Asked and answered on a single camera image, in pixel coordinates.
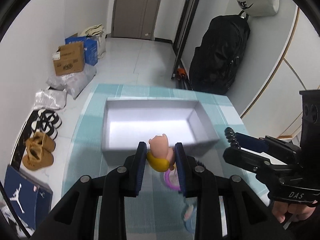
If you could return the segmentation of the person's right hand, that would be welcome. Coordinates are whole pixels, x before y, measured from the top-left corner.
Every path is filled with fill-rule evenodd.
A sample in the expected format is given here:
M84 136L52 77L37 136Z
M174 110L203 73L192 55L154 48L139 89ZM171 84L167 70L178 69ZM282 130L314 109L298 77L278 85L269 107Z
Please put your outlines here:
M295 215L294 222L308 219L314 212L315 207L309 207L302 204L288 204L284 202L274 202L272 207L272 214L279 223L285 220L285 214L290 213Z

